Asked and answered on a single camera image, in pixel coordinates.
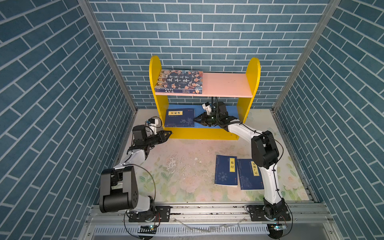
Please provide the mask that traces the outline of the colourful cartoon cover book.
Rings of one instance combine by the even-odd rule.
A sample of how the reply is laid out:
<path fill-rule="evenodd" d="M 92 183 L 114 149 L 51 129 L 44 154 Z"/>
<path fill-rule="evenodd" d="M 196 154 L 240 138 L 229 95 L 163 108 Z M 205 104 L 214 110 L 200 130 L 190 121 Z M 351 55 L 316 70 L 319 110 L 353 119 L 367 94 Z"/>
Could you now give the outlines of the colourful cartoon cover book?
<path fill-rule="evenodd" d="M 202 71 L 161 70 L 155 84 L 155 92 L 201 95 L 203 75 Z"/>

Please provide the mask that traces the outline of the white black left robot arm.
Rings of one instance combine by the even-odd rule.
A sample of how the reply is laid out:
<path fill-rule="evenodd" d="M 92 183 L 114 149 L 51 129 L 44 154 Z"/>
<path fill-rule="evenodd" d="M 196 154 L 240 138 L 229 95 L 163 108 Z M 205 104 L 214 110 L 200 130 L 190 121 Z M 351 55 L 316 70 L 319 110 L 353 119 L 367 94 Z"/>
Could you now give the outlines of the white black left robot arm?
<path fill-rule="evenodd" d="M 131 146 L 120 163 L 102 171 L 99 207 L 102 213 L 125 210 L 134 214 L 155 214 L 155 196 L 143 196 L 139 192 L 135 168 L 148 158 L 150 150 L 165 143 L 173 133 L 156 131 L 154 126 L 133 127 Z"/>

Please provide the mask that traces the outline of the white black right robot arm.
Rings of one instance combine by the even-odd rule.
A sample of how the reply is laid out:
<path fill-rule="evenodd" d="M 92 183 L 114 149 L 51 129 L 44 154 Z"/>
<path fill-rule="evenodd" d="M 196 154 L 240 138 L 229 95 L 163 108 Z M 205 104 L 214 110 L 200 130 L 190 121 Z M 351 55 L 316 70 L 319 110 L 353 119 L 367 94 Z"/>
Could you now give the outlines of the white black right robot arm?
<path fill-rule="evenodd" d="M 228 114 L 223 102 L 202 104 L 204 112 L 194 118 L 194 122 L 206 126 L 219 126 L 225 131 L 235 134 L 251 144 L 253 162 L 260 169 L 264 184 L 264 213 L 267 219 L 276 220 L 288 211 L 288 206 L 281 195 L 277 176 L 279 150 L 270 131 L 257 131 L 234 116 Z"/>

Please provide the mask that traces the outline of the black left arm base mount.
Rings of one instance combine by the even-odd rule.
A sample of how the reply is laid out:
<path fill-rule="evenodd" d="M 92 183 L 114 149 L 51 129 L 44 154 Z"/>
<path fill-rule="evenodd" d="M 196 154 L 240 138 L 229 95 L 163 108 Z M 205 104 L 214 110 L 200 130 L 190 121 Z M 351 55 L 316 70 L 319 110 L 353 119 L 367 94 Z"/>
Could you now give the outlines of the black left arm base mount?
<path fill-rule="evenodd" d="M 167 223 L 170 221 L 171 206 L 156 206 L 151 207 L 145 212 L 128 212 L 130 223 L 149 223 L 149 222 L 160 222 Z"/>

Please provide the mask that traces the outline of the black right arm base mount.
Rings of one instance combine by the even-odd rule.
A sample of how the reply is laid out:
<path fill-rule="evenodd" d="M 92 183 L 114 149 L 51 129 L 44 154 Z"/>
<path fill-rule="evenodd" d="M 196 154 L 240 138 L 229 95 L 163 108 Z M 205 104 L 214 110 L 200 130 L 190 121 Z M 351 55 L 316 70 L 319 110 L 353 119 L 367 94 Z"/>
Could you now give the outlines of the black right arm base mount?
<path fill-rule="evenodd" d="M 262 221 L 288 222 L 292 220 L 292 215 L 289 212 L 287 207 L 284 207 L 283 211 L 280 214 L 278 214 L 276 217 L 268 217 L 264 208 L 265 206 L 263 205 L 247 205 L 245 207 L 245 210 L 249 214 L 252 222 L 262 222 Z"/>

